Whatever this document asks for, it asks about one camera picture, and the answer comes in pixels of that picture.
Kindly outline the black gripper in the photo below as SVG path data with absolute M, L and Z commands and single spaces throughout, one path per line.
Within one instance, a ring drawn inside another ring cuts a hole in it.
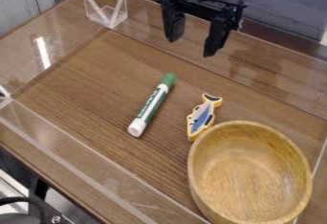
M 192 5 L 188 14 L 211 20 L 209 33 L 204 41 L 203 56 L 213 56 L 228 38 L 229 29 L 237 31 L 241 26 L 243 11 L 247 0 L 176 0 Z M 163 30 L 169 42 L 175 42 L 184 34 L 185 15 L 172 0 L 163 0 Z

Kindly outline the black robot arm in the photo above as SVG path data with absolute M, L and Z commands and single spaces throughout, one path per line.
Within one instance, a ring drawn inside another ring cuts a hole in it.
M 185 30 L 185 15 L 209 22 L 203 56 L 213 56 L 223 48 L 229 33 L 241 28 L 245 0 L 159 0 L 163 9 L 163 30 L 169 42 L 177 41 Z

